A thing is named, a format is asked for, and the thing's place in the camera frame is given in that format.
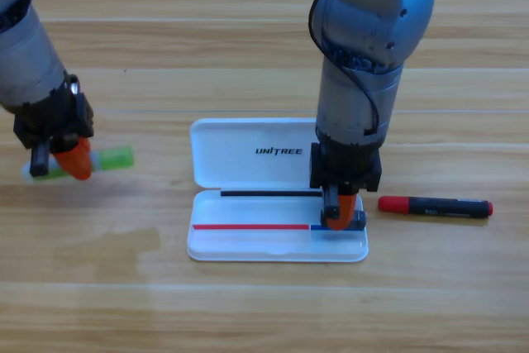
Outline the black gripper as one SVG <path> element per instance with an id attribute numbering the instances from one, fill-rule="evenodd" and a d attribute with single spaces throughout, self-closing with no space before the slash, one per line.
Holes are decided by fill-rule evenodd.
<path id="1" fill-rule="evenodd" d="M 342 145 L 327 138 L 310 150 L 309 187 L 322 191 L 320 219 L 333 231 L 343 231 L 355 216 L 360 190 L 375 192 L 381 178 L 379 147 Z"/>
<path id="2" fill-rule="evenodd" d="M 76 75 L 67 74 L 46 98 L 14 107 L 13 114 L 13 131 L 31 151 L 30 175 L 49 176 L 50 160 L 55 160 L 75 179 L 90 178 L 93 109 Z"/>

